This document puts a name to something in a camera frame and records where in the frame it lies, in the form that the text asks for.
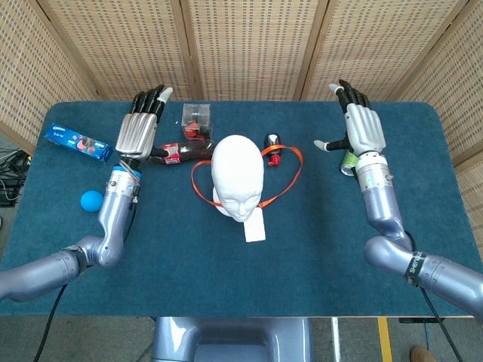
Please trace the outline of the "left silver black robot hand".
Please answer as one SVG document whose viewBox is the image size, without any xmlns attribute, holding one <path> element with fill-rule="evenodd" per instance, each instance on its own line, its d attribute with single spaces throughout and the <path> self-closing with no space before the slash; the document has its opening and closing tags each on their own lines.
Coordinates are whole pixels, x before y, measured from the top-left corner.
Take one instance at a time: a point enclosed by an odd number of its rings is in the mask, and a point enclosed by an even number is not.
<svg viewBox="0 0 483 362">
<path fill-rule="evenodd" d="M 122 158 L 143 161 L 149 157 L 162 113 L 172 93 L 172 87 L 160 84 L 134 96 L 115 145 Z"/>
</svg>

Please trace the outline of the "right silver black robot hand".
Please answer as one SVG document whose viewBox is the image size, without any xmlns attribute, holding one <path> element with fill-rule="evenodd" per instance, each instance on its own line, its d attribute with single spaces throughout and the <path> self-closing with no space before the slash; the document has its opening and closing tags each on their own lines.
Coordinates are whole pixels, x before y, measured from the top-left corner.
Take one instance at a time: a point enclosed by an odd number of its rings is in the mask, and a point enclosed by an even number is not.
<svg viewBox="0 0 483 362">
<path fill-rule="evenodd" d="M 380 118 L 371 108 L 367 96 L 343 79 L 338 84 L 329 84 L 329 89 L 337 96 L 343 111 L 345 136 L 332 142 L 315 140 L 314 145 L 325 152 L 349 150 L 355 156 L 367 152 L 381 153 L 386 148 L 386 141 Z"/>
</svg>

